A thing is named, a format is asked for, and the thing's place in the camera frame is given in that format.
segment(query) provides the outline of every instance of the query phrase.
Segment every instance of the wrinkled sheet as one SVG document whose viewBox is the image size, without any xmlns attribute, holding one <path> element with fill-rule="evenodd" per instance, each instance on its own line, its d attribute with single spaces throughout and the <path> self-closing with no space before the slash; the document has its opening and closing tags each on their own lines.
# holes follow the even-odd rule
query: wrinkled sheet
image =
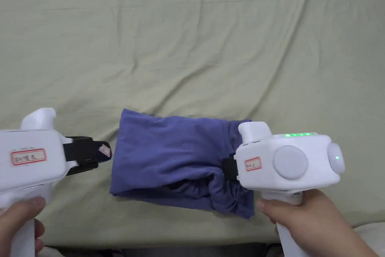
<svg viewBox="0 0 385 257">
<path fill-rule="evenodd" d="M 63 134 L 112 145 L 123 108 L 326 133 L 347 171 L 325 192 L 354 225 L 385 219 L 383 0 L 0 0 L 0 56 L 3 129 L 54 107 Z M 259 213 L 115 199 L 111 166 L 55 187 L 40 216 L 46 244 L 277 238 Z"/>
</svg>

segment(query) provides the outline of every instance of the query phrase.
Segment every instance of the round white button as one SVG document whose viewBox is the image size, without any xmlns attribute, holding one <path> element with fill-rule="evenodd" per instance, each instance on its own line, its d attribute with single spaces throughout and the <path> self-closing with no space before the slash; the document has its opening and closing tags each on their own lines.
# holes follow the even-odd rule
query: round white button
<svg viewBox="0 0 385 257">
<path fill-rule="evenodd" d="M 327 156 L 330 166 L 336 174 L 345 172 L 345 162 L 343 161 L 342 151 L 338 144 L 330 143 L 327 146 Z"/>
<path fill-rule="evenodd" d="M 275 171 L 283 178 L 300 178 L 308 169 L 308 158 L 295 146 L 283 146 L 276 150 L 273 159 Z"/>
</svg>

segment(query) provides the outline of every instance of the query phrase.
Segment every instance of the dark floor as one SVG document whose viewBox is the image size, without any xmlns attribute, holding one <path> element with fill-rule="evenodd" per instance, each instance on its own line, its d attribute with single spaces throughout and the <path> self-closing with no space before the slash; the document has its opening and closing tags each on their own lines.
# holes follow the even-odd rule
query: dark floor
<svg viewBox="0 0 385 257">
<path fill-rule="evenodd" d="M 210 247 L 126 249 L 129 257 L 262 257 L 265 244 L 248 243 Z"/>
</svg>

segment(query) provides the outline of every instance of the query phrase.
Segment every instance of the handwritten label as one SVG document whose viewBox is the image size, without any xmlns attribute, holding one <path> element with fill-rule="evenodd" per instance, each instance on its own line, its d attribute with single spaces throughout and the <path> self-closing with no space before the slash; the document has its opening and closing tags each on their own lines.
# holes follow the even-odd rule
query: handwritten label
<svg viewBox="0 0 385 257">
<path fill-rule="evenodd" d="M 247 172 L 258 170 L 262 167 L 261 159 L 259 157 L 244 161 L 244 165 L 246 167 Z"/>
<path fill-rule="evenodd" d="M 43 162 L 47 159 L 44 149 L 29 149 L 11 153 L 11 161 L 14 166 Z"/>
</svg>

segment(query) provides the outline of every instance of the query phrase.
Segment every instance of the purple t-shirt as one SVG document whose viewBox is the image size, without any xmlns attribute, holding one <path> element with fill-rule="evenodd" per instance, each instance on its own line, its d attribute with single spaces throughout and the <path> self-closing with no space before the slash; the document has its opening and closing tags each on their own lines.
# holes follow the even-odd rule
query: purple t-shirt
<svg viewBox="0 0 385 257">
<path fill-rule="evenodd" d="M 253 191 L 225 180 L 222 159 L 242 143 L 244 121 L 154 117 L 125 109 L 110 193 L 161 205 L 254 215 Z"/>
</svg>

